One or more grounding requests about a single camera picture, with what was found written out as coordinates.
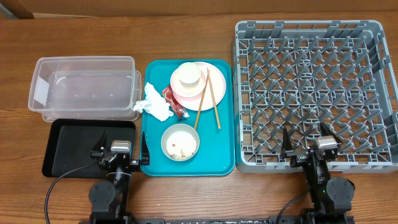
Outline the grey bowl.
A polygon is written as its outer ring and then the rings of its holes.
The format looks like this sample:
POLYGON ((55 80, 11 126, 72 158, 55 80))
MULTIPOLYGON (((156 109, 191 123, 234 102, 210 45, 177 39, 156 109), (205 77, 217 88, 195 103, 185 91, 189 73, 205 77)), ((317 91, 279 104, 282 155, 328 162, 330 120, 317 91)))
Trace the grey bowl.
POLYGON ((172 133, 177 132, 177 131, 185 131, 185 132, 188 132, 188 133, 192 134, 192 135, 194 136, 194 138, 197 140, 198 146, 197 146, 197 150, 196 150, 196 152, 194 153, 194 155, 197 153, 198 148, 199 148, 199 146, 200 146, 200 138, 199 138, 199 135, 198 135, 198 133, 195 131, 195 129, 194 129, 193 127, 191 127, 191 126, 189 126, 189 125, 187 125, 187 124, 183 124, 183 123, 174 124, 174 125, 170 126, 169 128, 167 128, 167 129, 165 130, 165 132, 164 132, 163 135, 162 135, 162 138, 161 138, 161 148, 162 148, 163 153, 164 153, 169 159, 171 159, 171 160, 173 160, 173 161, 177 161, 177 160, 172 159, 172 158, 170 157, 170 155, 168 154, 168 152, 167 152, 167 150, 166 150, 166 141, 167 141, 167 139, 170 137, 170 135, 171 135, 172 133))

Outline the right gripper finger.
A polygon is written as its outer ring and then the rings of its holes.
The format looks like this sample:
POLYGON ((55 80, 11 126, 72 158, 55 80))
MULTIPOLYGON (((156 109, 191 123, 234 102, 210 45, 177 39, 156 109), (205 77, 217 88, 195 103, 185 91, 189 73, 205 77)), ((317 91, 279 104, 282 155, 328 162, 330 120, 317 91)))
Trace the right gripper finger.
POLYGON ((323 137, 333 136, 333 138, 338 144, 342 143, 342 140, 334 132, 332 132, 330 128, 322 121, 320 122, 320 131, 323 137))
POLYGON ((287 128, 283 128, 283 140, 282 140, 282 151, 284 152, 293 152, 293 147, 290 141, 290 136, 287 132, 287 128))

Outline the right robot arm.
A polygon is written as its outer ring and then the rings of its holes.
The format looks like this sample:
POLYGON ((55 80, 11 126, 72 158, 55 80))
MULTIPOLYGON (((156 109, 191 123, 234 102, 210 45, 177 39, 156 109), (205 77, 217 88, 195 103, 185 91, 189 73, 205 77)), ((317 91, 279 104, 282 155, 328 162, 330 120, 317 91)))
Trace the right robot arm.
POLYGON ((301 167, 308 190, 288 202, 278 213, 276 223, 354 223, 346 215, 352 209, 356 189, 354 183, 342 177, 332 178, 327 162, 336 159, 342 140, 328 126, 320 123, 321 136, 302 152, 293 149, 286 128, 283 130, 281 157, 290 159, 291 168, 301 167), (297 217, 284 216, 284 211, 298 199, 310 194, 312 208, 305 208, 297 217))

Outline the white napkin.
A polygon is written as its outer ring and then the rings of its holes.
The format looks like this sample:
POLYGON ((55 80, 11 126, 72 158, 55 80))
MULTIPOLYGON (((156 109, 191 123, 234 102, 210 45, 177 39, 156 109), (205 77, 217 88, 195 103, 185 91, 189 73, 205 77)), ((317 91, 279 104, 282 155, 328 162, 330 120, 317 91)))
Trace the white napkin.
POLYGON ((144 86, 144 93, 146 95, 145 99, 137 101, 133 107, 133 111, 137 111, 139 113, 143 113, 143 111, 145 111, 161 122, 174 115, 174 112, 170 110, 170 104, 149 82, 144 86))

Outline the pale green paper cup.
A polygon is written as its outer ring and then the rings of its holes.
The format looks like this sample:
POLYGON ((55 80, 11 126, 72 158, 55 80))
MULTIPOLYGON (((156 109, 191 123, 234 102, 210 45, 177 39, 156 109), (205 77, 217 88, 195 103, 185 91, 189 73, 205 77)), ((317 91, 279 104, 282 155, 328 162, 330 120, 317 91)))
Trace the pale green paper cup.
POLYGON ((197 64, 185 62, 178 67, 177 78, 183 85, 194 86, 201 78, 201 70, 197 64))

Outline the white rice leftovers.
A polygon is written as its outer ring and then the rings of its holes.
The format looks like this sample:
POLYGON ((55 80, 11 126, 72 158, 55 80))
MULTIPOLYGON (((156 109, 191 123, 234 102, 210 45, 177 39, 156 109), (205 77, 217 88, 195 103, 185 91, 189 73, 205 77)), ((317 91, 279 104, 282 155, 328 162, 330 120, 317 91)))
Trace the white rice leftovers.
POLYGON ((197 150, 197 140, 185 131, 177 131, 166 141, 166 150, 172 159, 183 161, 191 158, 197 150))

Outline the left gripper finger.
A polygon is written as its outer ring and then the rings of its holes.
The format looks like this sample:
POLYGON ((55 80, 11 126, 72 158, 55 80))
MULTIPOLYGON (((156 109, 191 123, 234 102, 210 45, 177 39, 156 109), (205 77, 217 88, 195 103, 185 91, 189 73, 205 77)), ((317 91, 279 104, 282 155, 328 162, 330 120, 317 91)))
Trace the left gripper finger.
POLYGON ((144 131, 141 134, 141 159, 150 159, 149 149, 146 144, 146 135, 144 131))
POLYGON ((100 139, 93 146, 92 150, 93 151, 101 151, 102 148, 105 147, 106 137, 107 137, 107 131, 104 131, 103 134, 101 135, 100 139))

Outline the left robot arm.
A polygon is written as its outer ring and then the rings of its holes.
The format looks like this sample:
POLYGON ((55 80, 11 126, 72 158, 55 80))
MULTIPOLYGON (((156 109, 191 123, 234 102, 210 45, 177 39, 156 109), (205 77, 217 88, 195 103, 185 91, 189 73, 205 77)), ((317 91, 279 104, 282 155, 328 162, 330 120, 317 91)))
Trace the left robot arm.
POLYGON ((104 180, 95 183, 89 191, 91 202, 90 223, 127 223, 138 221, 127 212, 129 185, 133 172, 140 172, 142 166, 150 164, 146 142, 142 141, 141 158, 132 158, 130 141, 114 140, 105 146, 107 132, 104 132, 90 152, 100 169, 107 172, 104 180))

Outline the red snack wrapper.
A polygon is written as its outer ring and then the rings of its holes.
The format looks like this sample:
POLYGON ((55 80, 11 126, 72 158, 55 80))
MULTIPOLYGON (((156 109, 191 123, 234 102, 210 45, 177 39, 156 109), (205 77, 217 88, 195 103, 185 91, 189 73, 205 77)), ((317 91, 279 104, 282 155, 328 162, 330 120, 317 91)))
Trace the red snack wrapper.
POLYGON ((179 120, 187 119, 189 117, 186 109, 174 97, 171 85, 162 90, 162 96, 165 98, 166 102, 169 103, 172 111, 176 114, 179 120))

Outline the wooden chopstick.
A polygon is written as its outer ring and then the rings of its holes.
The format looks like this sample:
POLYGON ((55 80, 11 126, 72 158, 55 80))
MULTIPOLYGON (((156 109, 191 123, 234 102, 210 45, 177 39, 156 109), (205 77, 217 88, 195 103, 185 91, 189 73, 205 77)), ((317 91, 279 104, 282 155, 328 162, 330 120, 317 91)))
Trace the wooden chopstick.
POLYGON ((213 85, 212 85, 212 82, 211 82, 210 69, 207 68, 206 70, 207 70, 207 79, 208 79, 207 82, 208 82, 208 85, 210 87, 211 99, 212 99, 213 107, 214 107, 214 110, 215 110, 215 117, 216 117, 217 126, 218 126, 218 129, 221 129, 221 124, 220 124, 220 119, 219 119, 218 109, 217 109, 217 103, 216 103, 216 100, 215 100, 215 95, 214 95, 214 91, 213 91, 213 85))
POLYGON ((198 122, 199 122, 199 118, 200 118, 200 113, 201 113, 203 101, 204 101, 204 98, 205 98, 206 86, 208 84, 209 77, 210 77, 210 72, 209 72, 209 69, 207 68, 207 77, 206 77, 206 81, 205 81, 205 87, 204 87, 204 89, 202 91, 202 94, 201 94, 201 100, 200 100, 200 104, 199 104, 199 107, 198 107, 197 117, 196 117, 195 125, 194 125, 194 129, 195 130, 197 130, 197 126, 198 126, 198 122))

